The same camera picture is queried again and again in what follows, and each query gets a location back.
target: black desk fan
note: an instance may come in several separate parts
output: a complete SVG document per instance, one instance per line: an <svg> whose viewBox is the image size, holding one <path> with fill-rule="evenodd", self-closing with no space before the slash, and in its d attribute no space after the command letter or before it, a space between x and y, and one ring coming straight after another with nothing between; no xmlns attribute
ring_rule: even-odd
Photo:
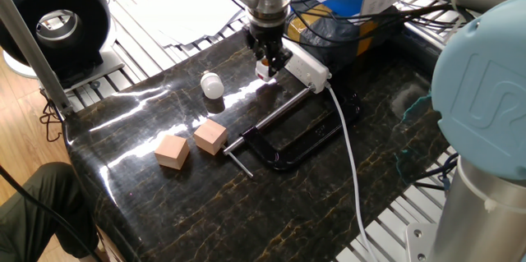
<svg viewBox="0 0 526 262"><path fill-rule="evenodd" d="M103 63L99 51L110 27L106 0L13 2L63 88L86 78ZM59 19L61 25L46 25L52 18ZM0 46L18 62L28 64L1 21Z"/></svg>

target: power strip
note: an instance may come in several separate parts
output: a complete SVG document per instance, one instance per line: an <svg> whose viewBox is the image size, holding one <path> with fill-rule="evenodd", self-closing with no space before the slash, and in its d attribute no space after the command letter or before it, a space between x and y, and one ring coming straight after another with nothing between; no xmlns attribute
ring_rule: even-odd
<svg viewBox="0 0 526 262"><path fill-rule="evenodd" d="M298 44L283 39L283 45L293 53L285 68L305 86L314 85L314 93L319 94L323 91L325 82L331 78L329 68Z"/></svg>

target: wooden block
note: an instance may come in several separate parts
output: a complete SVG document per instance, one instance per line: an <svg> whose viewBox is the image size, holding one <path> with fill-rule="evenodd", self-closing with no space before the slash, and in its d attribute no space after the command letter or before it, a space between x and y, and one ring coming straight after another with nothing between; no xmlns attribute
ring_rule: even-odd
<svg viewBox="0 0 526 262"><path fill-rule="evenodd" d="M187 139L166 135L155 151L155 157L160 165L180 170L189 152Z"/></svg>
<svg viewBox="0 0 526 262"><path fill-rule="evenodd" d="M196 145L204 151L215 155L227 141L228 133L224 126L208 119L194 133Z"/></svg>

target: black marble table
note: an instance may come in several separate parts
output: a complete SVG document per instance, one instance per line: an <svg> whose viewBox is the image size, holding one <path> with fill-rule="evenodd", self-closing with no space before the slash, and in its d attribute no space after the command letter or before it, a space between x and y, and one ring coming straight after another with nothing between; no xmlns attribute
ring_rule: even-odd
<svg viewBox="0 0 526 262"><path fill-rule="evenodd" d="M221 76L222 103L203 96L205 70ZM428 81L401 52L380 47L335 78L362 99L361 117L349 131L369 223L447 143L431 110ZM228 128L233 142L302 88L286 71L268 85L258 80L252 53L236 34L68 117L72 164L97 224L126 260L333 260L358 234L343 134L292 172L269 170L248 149L238 149L253 180L192 139L211 118ZM285 146L327 115L331 103L313 94L267 129L267 139ZM188 138L191 151L181 171L155 160L165 134Z"/></svg>

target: dark pants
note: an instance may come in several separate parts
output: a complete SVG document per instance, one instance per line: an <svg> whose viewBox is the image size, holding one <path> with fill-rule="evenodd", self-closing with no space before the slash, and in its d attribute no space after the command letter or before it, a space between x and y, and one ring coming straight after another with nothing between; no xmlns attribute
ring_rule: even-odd
<svg viewBox="0 0 526 262"><path fill-rule="evenodd" d="M34 198L63 216L84 243L96 249L99 238L72 166L48 163L23 185ZM0 261L36 262L57 234L62 248L76 258L89 255L65 228L16 193L0 207Z"/></svg>

